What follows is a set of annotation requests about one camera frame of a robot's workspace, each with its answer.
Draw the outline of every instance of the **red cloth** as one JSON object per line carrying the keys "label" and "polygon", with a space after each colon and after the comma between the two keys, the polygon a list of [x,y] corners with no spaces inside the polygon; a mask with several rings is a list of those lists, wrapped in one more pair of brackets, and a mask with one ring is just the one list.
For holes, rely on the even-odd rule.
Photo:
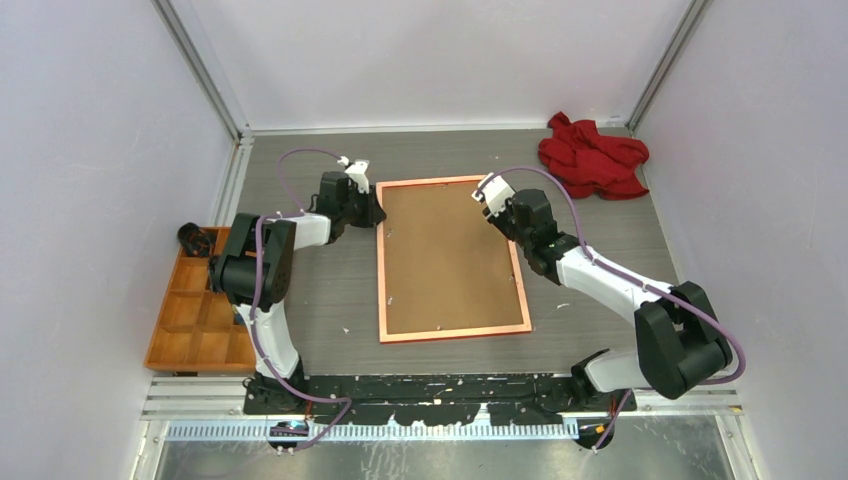
{"label": "red cloth", "polygon": [[606,200],[628,200],[648,193],[636,178],[636,167],[648,161],[644,143],[601,135],[594,121],[571,123],[562,112],[551,118],[548,127],[554,135],[539,143],[539,160],[572,197],[598,192]]}

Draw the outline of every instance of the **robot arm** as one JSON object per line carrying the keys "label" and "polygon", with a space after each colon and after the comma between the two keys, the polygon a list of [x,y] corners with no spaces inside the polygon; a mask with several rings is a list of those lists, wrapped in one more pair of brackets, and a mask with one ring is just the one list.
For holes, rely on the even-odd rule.
{"label": "robot arm", "polygon": [[[256,311],[256,326],[262,345],[275,370],[284,378],[297,378],[300,355],[291,343],[285,314],[285,295],[291,279],[295,250],[335,242],[345,226],[369,228],[382,222],[386,213],[377,202],[365,171],[367,160],[345,165],[344,172],[325,172],[321,177],[315,206],[291,218],[269,219],[263,229],[263,283]],[[256,228],[258,215],[236,215],[227,245],[214,264],[210,277],[216,291],[225,292],[242,319],[250,318],[256,281]],[[257,355],[256,371],[273,378]]]}
{"label": "robot arm", "polygon": [[[550,202],[541,190],[515,192],[503,179],[494,178],[472,196],[485,205],[483,214],[489,223],[522,248],[535,273],[591,296],[635,328],[636,351],[604,350],[572,367],[576,398],[589,400],[604,392],[653,388],[675,399],[730,364],[733,357],[723,336],[645,288],[650,285],[668,292],[715,318],[698,285],[685,282],[674,287],[651,280],[605,259],[589,246],[584,250],[576,237],[557,231]],[[611,270],[641,282],[641,286]]]}

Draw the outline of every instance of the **wooden organizer tray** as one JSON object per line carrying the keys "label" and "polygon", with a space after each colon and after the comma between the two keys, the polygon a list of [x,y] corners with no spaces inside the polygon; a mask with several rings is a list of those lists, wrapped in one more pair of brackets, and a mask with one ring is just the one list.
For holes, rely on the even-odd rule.
{"label": "wooden organizer tray", "polygon": [[[230,229],[203,230],[217,234],[215,254],[220,254]],[[160,372],[245,373],[255,369],[247,327],[234,323],[227,296],[209,289],[208,261],[189,257],[180,248],[147,350],[147,368]]]}

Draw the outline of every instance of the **white enclosure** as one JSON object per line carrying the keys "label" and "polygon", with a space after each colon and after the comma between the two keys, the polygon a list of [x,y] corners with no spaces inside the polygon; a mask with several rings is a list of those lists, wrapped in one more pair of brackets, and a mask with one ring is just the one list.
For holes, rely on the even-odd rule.
{"label": "white enclosure", "polygon": [[688,0],[180,0],[253,130],[623,124]]}
{"label": "white enclosure", "polygon": [[175,233],[232,140],[149,2],[3,2],[0,45],[0,477],[125,479]]}
{"label": "white enclosure", "polygon": [[660,221],[746,347],[765,478],[844,478],[848,4],[714,2],[638,130]]}

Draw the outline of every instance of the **cable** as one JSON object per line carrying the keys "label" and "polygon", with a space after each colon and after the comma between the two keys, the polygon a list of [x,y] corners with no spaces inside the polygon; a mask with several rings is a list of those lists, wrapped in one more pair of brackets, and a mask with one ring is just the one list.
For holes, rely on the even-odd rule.
{"label": "cable", "polygon": [[[562,183],[559,182],[553,175],[542,170],[539,167],[518,166],[518,167],[505,168],[505,169],[503,169],[499,172],[494,173],[493,175],[490,175],[485,180],[483,180],[483,182],[480,184],[480,186],[477,187],[476,194],[480,195],[483,192],[483,187],[488,185],[489,182],[491,182],[495,178],[500,177],[501,175],[503,175],[505,173],[514,172],[514,171],[518,171],[518,170],[523,170],[523,171],[528,171],[528,172],[536,172],[536,173],[546,177],[550,181],[554,182],[554,184],[557,186],[557,188],[559,188],[559,191],[562,193],[563,197],[565,197],[565,200],[568,202],[569,210],[571,210],[571,217],[574,219],[574,229],[577,231],[577,241],[580,244],[580,248],[583,250],[583,254],[586,255],[586,258],[591,260],[593,264],[601,267],[602,269],[606,270],[607,272],[609,272],[609,273],[611,273],[611,274],[613,274],[613,275],[615,275],[619,278],[622,278],[622,279],[632,283],[633,285],[635,285],[637,287],[644,288],[645,290],[653,293],[654,295],[657,295],[661,298],[664,298],[664,299],[674,303],[678,307],[683,308],[684,310],[687,310],[688,312],[692,313],[693,315],[695,315],[699,319],[706,322],[709,326],[713,327],[719,334],[721,334],[724,338],[727,339],[727,342],[733,347],[733,350],[736,351],[736,357],[739,359],[739,362],[736,365],[736,370],[733,373],[731,373],[730,375],[727,375],[727,376],[724,376],[724,377],[721,377],[721,378],[705,380],[704,382],[701,383],[702,385],[720,385],[720,384],[724,384],[724,383],[729,383],[729,382],[732,382],[733,380],[736,380],[737,378],[742,376],[742,374],[745,372],[745,368],[747,367],[747,364],[748,364],[747,359],[745,358],[745,351],[742,350],[742,346],[736,340],[736,337],[734,337],[733,334],[730,333],[730,331],[727,330],[722,324],[718,323],[718,320],[707,315],[701,309],[695,307],[694,305],[690,304],[689,302],[686,302],[686,301],[684,301],[680,298],[677,298],[677,297],[675,297],[674,295],[671,295],[668,292],[664,292],[664,291],[660,290],[659,288],[657,288],[657,287],[655,287],[651,284],[647,284],[647,283],[643,284],[641,280],[634,277],[633,275],[630,275],[627,272],[619,270],[618,268],[604,262],[603,260],[598,259],[597,257],[595,257],[595,255],[592,254],[591,250],[589,250],[589,244],[586,243],[586,236],[583,235],[583,227],[580,224],[580,215],[577,214],[577,207],[574,205],[574,200],[572,200],[571,195],[568,194],[568,191],[565,189],[565,187],[562,185]],[[604,440],[606,440],[607,435],[609,434],[610,430],[612,430],[612,426],[615,424],[615,421],[618,419],[618,415],[621,413],[621,410],[624,408],[624,404],[626,403],[627,399],[630,397],[630,395],[632,393],[633,393],[633,390],[628,390],[627,393],[625,393],[624,397],[621,400],[621,404],[618,406],[618,408],[616,409],[615,413],[612,416],[612,419],[610,420],[609,428],[606,429],[604,434],[601,435],[600,440],[598,440],[598,442],[595,443],[594,447],[592,447],[593,450],[597,451],[597,448],[603,443]]]}
{"label": "cable", "polygon": [[607,439],[607,436],[612,431],[612,427],[615,426],[615,421],[618,420],[618,415],[621,413],[622,410],[624,410],[624,405],[627,403],[627,400],[630,399],[630,395],[632,394],[633,390],[628,390],[624,392],[624,396],[621,397],[621,403],[618,404],[618,408],[616,408],[615,412],[612,414],[612,419],[610,420],[609,425],[607,425],[606,430],[604,430],[604,433],[601,434],[601,438],[599,438],[598,441],[595,442],[594,445],[592,445],[593,452],[598,453],[598,448],[600,448],[600,446],[604,444],[604,440]]}
{"label": "cable", "polygon": [[303,204],[300,202],[300,200],[298,200],[297,195],[294,194],[294,190],[292,190],[291,187],[289,187],[289,184],[286,182],[285,176],[283,175],[283,168],[282,168],[283,167],[283,160],[285,160],[286,157],[288,157],[289,155],[292,155],[292,154],[298,153],[298,152],[326,153],[327,155],[335,158],[336,160],[341,160],[342,156],[339,155],[336,152],[332,152],[330,150],[324,150],[323,148],[304,147],[304,148],[293,148],[293,149],[289,150],[288,152],[282,154],[280,156],[280,159],[277,160],[277,178],[280,180],[280,184],[282,184],[283,189],[289,195],[289,198],[292,199],[294,204],[297,205],[297,209],[302,213],[302,212],[305,211],[304,208],[303,208]]}
{"label": "cable", "polygon": [[262,348],[262,344],[259,341],[259,329],[256,328],[256,308],[259,305],[259,296],[262,294],[262,225],[265,223],[270,217],[274,215],[262,215],[256,220],[256,283],[253,288],[253,303],[250,305],[250,337],[253,340],[253,348],[256,350],[256,355],[262,359],[265,366],[268,367],[268,370],[274,375],[274,378],[280,382],[280,385],[283,386],[286,390],[288,390],[292,395],[300,397],[304,400],[309,400],[315,403],[343,403],[341,411],[330,421],[329,425],[321,431],[318,435],[316,435],[311,440],[299,444],[295,447],[294,451],[300,451],[315,445],[315,442],[320,440],[324,435],[329,433],[329,431],[336,426],[337,423],[345,416],[348,410],[350,410],[351,405],[353,405],[353,400],[349,397],[341,397],[341,398],[324,398],[324,397],[316,397],[313,395],[309,395],[307,393],[303,393],[298,391],[296,388],[289,385],[288,382],[283,378],[280,372],[274,367],[274,364],[271,363],[271,360],[265,354],[265,350]]}

